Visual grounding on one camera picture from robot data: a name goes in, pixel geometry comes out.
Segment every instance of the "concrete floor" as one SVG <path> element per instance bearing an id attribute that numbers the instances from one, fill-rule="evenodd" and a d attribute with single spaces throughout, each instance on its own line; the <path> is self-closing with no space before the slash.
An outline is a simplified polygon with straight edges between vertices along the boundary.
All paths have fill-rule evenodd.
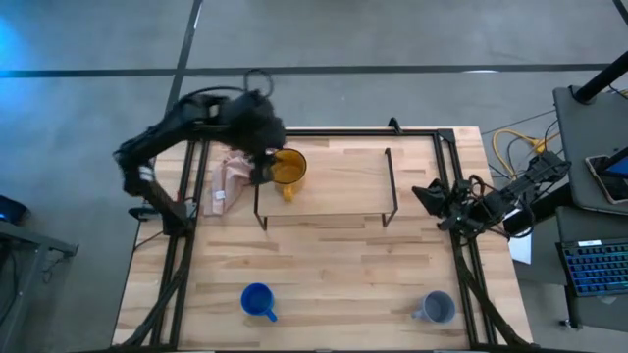
<path id="1" fill-rule="evenodd" d="M 0 71 L 173 69 L 192 3 L 0 1 Z M 188 66 L 595 64 L 619 56 L 627 34 L 610 0 L 205 0 Z M 288 126 L 381 126 L 395 116 L 405 126 L 489 131 L 551 110 L 554 87 L 594 74 L 276 76 L 273 100 Z M 181 93 L 240 81 L 187 77 Z M 80 244 L 38 292 L 21 351 L 108 346 L 137 228 L 127 208 L 139 202 L 122 191 L 111 153 L 160 120 L 172 84 L 171 76 L 0 78 L 0 193 L 31 208 L 28 227 Z M 513 128 L 542 136 L 554 119 Z M 498 166 L 491 137 L 487 155 Z M 524 160 L 527 147 L 515 146 L 513 159 Z M 625 333 L 560 330 L 562 290 L 520 284 L 542 346 L 628 344 Z"/>

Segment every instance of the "blue keyboard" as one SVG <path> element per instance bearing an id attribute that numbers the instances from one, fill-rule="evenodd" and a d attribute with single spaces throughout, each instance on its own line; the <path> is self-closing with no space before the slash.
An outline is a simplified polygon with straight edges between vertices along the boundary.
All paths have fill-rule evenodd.
<path id="1" fill-rule="evenodd" d="M 628 294 L 628 239 L 557 243 L 576 296 Z"/>

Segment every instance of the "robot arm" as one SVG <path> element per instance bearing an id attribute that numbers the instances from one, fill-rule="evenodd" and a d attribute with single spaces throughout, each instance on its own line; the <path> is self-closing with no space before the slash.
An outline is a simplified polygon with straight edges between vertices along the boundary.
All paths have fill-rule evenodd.
<path id="1" fill-rule="evenodd" d="M 185 140 L 213 140 L 244 152 L 254 164 L 251 182 L 272 179 L 269 149 L 286 144 L 286 130 L 273 105 L 259 91 L 244 91 L 235 99 L 200 94 L 184 96 L 155 126 L 123 143 L 114 152 L 124 176 L 124 190 L 142 196 L 162 216 L 164 233 L 181 235 L 190 222 L 184 202 L 173 200 L 155 178 L 150 159 Z"/>

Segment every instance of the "blue mug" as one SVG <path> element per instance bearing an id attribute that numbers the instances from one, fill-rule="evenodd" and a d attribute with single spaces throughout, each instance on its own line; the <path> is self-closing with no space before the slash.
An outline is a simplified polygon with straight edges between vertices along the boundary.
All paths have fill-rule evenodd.
<path id="1" fill-rule="evenodd" d="M 264 283 L 249 284 L 242 292 L 240 304 L 248 315 L 267 316 L 272 322 L 277 320 L 273 313 L 273 291 Z"/>

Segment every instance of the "wooden tabletop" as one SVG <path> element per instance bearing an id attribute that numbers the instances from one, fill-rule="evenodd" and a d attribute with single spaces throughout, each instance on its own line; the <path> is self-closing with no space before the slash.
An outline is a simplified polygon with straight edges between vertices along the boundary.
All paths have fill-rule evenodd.
<path id="1" fill-rule="evenodd" d="M 455 127 L 454 131 L 465 176 L 476 174 L 491 180 L 480 131 L 476 127 Z M 264 231 L 253 216 L 253 189 L 247 188 L 226 215 L 199 219 L 180 349 L 467 347 L 449 235 L 437 230 L 437 219 L 427 214 L 410 189 L 413 185 L 427 186 L 437 177 L 432 140 L 298 137 L 291 138 L 289 144 L 304 154 L 374 159 L 382 158 L 383 151 L 391 148 L 397 215 L 387 228 L 382 227 L 381 216 L 373 215 L 271 217 Z M 209 171 L 226 152 L 225 146 L 212 144 L 206 187 L 211 184 Z M 157 176 L 171 195 L 177 193 L 183 156 L 184 144 L 180 144 L 157 159 Z M 350 162 L 343 165 L 350 173 L 364 173 L 359 166 Z M 453 179 L 450 168 L 448 174 Z M 195 173 L 191 175 L 190 192 Z M 304 190 L 315 180 L 307 181 Z M 316 187 L 324 182 L 316 181 Z M 339 208 L 355 203 L 341 192 L 328 194 Z M 160 222 L 144 223 L 137 241 L 159 230 Z M 114 343 L 129 337 L 155 303 L 167 243 L 166 236 L 159 236 L 134 253 Z M 486 233 L 478 238 L 478 245 L 489 296 L 517 333 L 531 341 L 506 240 Z M 242 312 L 239 297 L 252 282 L 267 283 L 274 291 L 276 323 Z M 410 318 L 419 299 L 433 290 L 449 293 L 456 303 L 456 315 L 447 325 Z M 479 305 L 475 299 L 473 302 L 484 341 Z"/>

